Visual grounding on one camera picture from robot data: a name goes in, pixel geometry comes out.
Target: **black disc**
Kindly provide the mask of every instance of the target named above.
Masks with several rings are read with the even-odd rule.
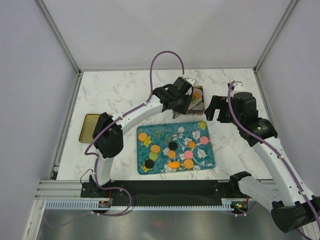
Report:
[[[147,169],[152,169],[155,165],[155,162],[152,161],[151,159],[148,159],[144,162],[144,165]]]
[[[170,150],[174,151],[177,148],[178,148],[178,144],[176,142],[172,141],[172,142],[169,143],[169,149]]]

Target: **yellow disc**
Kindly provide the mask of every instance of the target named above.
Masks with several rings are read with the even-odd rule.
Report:
[[[160,147],[158,145],[153,145],[151,147],[151,152],[155,153],[155,154],[158,154],[160,152]]]
[[[170,158],[170,159],[174,159],[175,157],[176,157],[176,152],[175,152],[175,151],[170,150],[170,151],[168,152],[168,158]]]
[[[194,167],[194,162],[191,159],[186,159],[184,160],[183,165],[186,169],[192,169]]]
[[[138,139],[141,141],[141,142],[144,142],[145,140],[147,140],[147,137],[148,135],[145,133],[145,132],[142,132],[138,135]]]
[[[194,149],[196,147],[196,143],[194,141],[188,142],[188,147]]]

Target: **marble tabletop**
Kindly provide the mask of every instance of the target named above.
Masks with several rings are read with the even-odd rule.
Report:
[[[181,76],[181,70],[155,70],[153,87],[173,83]],[[257,102],[259,116],[267,118],[262,98],[252,69],[193,69],[186,70],[185,76],[196,79],[195,85],[203,86],[204,104],[207,108],[212,95],[226,96],[227,83],[233,80],[244,83]],[[95,157],[85,156],[88,144],[79,142],[79,135],[86,114],[114,114],[124,111],[147,98],[150,92],[149,71],[88,71],[84,72],[79,93],[68,130],[57,180],[79,180],[94,167]],[[140,125],[163,124],[206,120],[202,116],[179,116],[172,119],[167,110],[149,117]],[[263,161],[248,143],[243,140],[233,124],[208,121],[208,129],[216,160],[213,169],[176,173],[139,175],[137,170],[136,127],[123,137],[124,149],[113,161],[112,180],[227,180],[230,175],[248,171],[257,179],[271,179]]]

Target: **white wall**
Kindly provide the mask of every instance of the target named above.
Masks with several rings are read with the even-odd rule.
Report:
[[[34,1],[1,1],[0,30],[0,238],[18,240],[76,74]]]
[[[259,76],[284,150],[320,195],[320,1],[299,1]]]
[[[81,69],[115,70],[254,67],[290,0],[44,2]]]

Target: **teal tray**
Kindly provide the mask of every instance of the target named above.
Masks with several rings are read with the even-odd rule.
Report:
[[[141,133],[147,135],[144,141],[138,138]],[[205,121],[139,126],[136,129],[136,141],[137,170],[140,175],[198,171],[212,169],[216,166],[213,145]],[[150,156],[153,145],[158,145],[160,152]],[[186,151],[192,152],[192,158],[190,152],[188,152],[189,155],[186,154],[188,157],[186,158]]]

